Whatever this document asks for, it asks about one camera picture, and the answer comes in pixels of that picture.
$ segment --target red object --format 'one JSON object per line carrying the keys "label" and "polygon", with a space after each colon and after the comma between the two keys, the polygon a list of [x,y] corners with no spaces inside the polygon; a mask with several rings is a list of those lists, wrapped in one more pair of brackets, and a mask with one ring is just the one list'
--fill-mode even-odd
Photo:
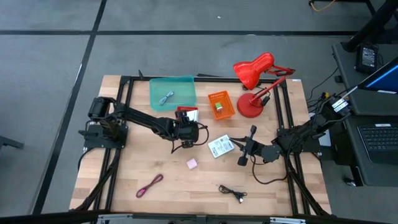
{"label": "red object", "polygon": [[261,105],[261,97],[275,86],[285,81],[286,78],[295,71],[294,69],[274,65],[274,56],[268,52],[258,56],[258,58],[254,59],[252,62],[236,63],[233,68],[240,81],[249,90],[253,90],[257,86],[262,72],[282,77],[257,94],[246,93],[239,98],[237,104],[238,111],[248,118],[259,116],[264,107]]}
{"label": "red object", "polygon": [[160,182],[161,180],[163,180],[163,175],[157,174],[156,177],[154,178],[154,180],[150,184],[148,184],[147,186],[145,186],[137,191],[136,197],[141,198],[142,196],[144,196],[144,194],[147,192],[149,187],[152,187],[154,184]]}
{"label": "red object", "polygon": [[250,100],[253,99],[253,97],[255,97],[255,94],[253,93],[243,94],[239,97],[238,103],[236,104],[239,113],[247,118],[255,118],[256,116],[259,116],[264,109],[260,104],[261,100],[258,100],[259,106],[253,106],[250,104]]}
{"label": "red object", "polygon": [[252,90],[260,79],[260,74],[274,65],[274,56],[266,52],[252,62],[239,62],[234,64],[236,76],[246,88]]}
{"label": "red object", "polygon": [[198,108],[196,106],[178,106],[177,110],[186,110],[188,111],[193,111],[193,110],[197,110]]}
{"label": "red object", "polygon": [[[208,95],[210,100],[211,110],[216,119],[225,119],[235,114],[234,107],[232,105],[231,99],[229,98],[227,91],[221,91],[218,93],[212,93]],[[221,103],[223,109],[217,111],[216,103]]]}

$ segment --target gray carpet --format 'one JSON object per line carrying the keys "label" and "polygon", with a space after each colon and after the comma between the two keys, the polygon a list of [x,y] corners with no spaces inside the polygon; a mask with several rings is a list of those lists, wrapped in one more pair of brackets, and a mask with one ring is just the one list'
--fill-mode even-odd
{"label": "gray carpet", "polygon": [[[0,0],[1,30],[91,30],[100,0],[29,2]],[[382,1],[372,1],[378,8]],[[318,8],[327,2],[316,2]],[[314,12],[307,1],[108,0],[100,30],[357,30],[370,18],[363,3],[336,2]],[[389,26],[396,25],[390,21]],[[0,135],[25,142],[0,152],[0,216],[29,213],[76,73],[87,35],[0,35]],[[243,35],[97,36],[44,212],[68,209],[87,120],[103,75],[234,76],[232,65],[265,51],[275,63],[297,70],[305,94],[336,68],[331,45],[349,37],[273,37]],[[328,80],[314,91],[340,92]],[[345,218],[396,223],[398,189],[351,188],[341,178],[349,169],[323,163],[332,212]],[[153,221],[136,221],[153,223]]]}

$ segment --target pink cube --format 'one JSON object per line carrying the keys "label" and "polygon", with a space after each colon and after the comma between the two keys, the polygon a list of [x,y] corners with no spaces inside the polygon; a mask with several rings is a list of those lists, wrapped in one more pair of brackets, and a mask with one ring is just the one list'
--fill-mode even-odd
{"label": "pink cube", "polygon": [[195,167],[198,166],[198,163],[196,162],[195,159],[191,159],[191,160],[189,160],[189,161],[187,162],[187,165],[188,165],[188,168],[189,168],[189,169],[193,169],[193,168],[195,168]]}

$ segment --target lamp base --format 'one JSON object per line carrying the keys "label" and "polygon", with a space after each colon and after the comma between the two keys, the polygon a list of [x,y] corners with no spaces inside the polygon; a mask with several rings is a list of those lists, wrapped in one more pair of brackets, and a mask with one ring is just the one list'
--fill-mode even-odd
{"label": "lamp base", "polygon": [[253,106],[250,104],[250,100],[253,99],[255,95],[253,93],[246,93],[241,95],[236,104],[239,113],[247,118],[255,118],[259,116],[263,111],[264,107],[259,103],[258,106]]}

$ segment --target wooden tabletop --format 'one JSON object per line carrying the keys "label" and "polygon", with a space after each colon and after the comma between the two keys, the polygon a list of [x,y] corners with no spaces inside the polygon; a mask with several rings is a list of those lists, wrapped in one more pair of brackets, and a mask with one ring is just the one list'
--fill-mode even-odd
{"label": "wooden tabletop", "polygon": [[[120,76],[104,76],[100,96],[116,98]],[[245,118],[237,111],[230,119],[216,121],[211,112],[208,94],[227,90],[233,105],[243,93],[240,83],[195,82],[199,122],[207,125],[210,132],[209,142],[224,134],[229,137],[243,138],[250,132],[252,124],[257,126],[254,139],[271,144],[279,127],[275,109],[273,91],[271,100],[257,118]],[[294,124],[303,124],[308,120],[308,110],[300,80],[287,80],[287,89],[291,102]],[[282,90],[279,90],[287,124]],[[130,107],[152,116],[174,118],[173,111],[156,112],[149,105],[149,82],[135,81]],[[291,215],[287,181],[278,181],[269,185],[256,182],[252,176],[252,165],[237,165],[241,151],[235,146],[231,152],[215,159],[207,144],[190,149],[180,148],[171,154],[172,143],[153,134],[150,129],[128,123],[129,134],[126,147],[122,150],[112,202],[112,211],[130,213],[179,213],[212,215]],[[206,138],[204,130],[198,142]],[[70,208],[79,206],[98,182],[104,149],[94,149],[81,162]],[[186,162],[198,161],[198,167],[189,170]],[[305,183],[318,203],[330,212],[329,200],[323,181],[319,161],[310,153],[301,153]],[[255,173],[262,181],[285,176],[284,160],[256,166]],[[136,198],[136,192],[149,184],[157,174],[163,174],[163,181],[152,186],[142,197]],[[223,184],[230,189],[247,192],[244,202],[239,204],[231,194],[221,194],[218,186]],[[101,208],[108,186],[105,186]],[[302,201],[296,187],[299,211]]]}

